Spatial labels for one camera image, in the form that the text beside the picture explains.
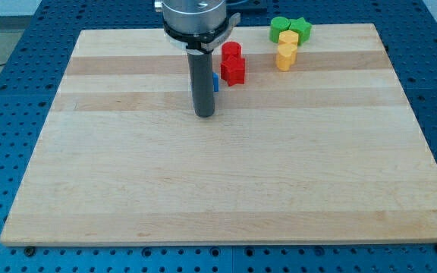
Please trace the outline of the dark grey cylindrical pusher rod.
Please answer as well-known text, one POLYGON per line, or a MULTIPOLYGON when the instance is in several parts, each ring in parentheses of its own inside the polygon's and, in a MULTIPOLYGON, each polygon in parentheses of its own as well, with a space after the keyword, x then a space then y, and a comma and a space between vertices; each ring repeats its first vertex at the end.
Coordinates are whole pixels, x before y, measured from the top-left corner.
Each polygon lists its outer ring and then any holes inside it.
POLYGON ((193 109, 200 118, 207 118, 215 112, 212 55, 187 55, 193 109))

